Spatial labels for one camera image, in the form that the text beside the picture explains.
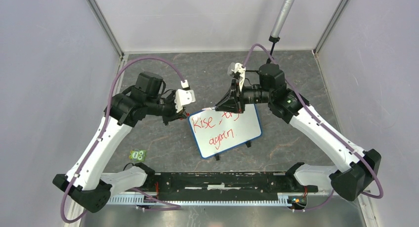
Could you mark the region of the blue framed whiteboard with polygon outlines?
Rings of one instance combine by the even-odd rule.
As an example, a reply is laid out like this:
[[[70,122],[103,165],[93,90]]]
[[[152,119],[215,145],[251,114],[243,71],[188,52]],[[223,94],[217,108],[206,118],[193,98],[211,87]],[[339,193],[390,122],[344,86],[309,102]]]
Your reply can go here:
[[[213,157],[262,135],[256,106],[247,104],[244,113],[203,110],[188,118],[200,156]]]

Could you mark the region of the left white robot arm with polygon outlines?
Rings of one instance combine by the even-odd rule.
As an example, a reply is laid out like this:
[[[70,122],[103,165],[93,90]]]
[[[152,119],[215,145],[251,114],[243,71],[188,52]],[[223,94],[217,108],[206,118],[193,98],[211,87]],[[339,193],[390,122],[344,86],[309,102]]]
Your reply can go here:
[[[81,157],[65,174],[57,174],[53,184],[85,212],[100,211],[113,196],[133,188],[150,191],[155,186],[153,170],[142,163],[118,173],[104,174],[105,166],[122,140],[146,116],[160,116],[165,125],[187,117],[185,105],[194,102],[186,80],[182,88],[166,89],[163,78],[142,72],[134,85],[112,95],[104,116]]]

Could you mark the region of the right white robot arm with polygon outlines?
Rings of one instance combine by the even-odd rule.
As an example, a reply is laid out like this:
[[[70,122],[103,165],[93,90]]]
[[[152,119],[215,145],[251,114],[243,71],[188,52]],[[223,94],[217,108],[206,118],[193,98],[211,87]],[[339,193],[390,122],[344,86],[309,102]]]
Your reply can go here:
[[[231,86],[215,105],[216,111],[240,114],[247,104],[265,103],[274,116],[306,135],[332,160],[332,166],[294,165],[285,178],[289,190],[299,191],[307,185],[325,187],[353,201],[366,194],[372,182],[378,182],[381,155],[374,149],[363,149],[339,133],[287,82],[277,64],[260,66],[259,82],[251,86],[244,84],[243,64],[231,63],[227,73],[232,78]]]

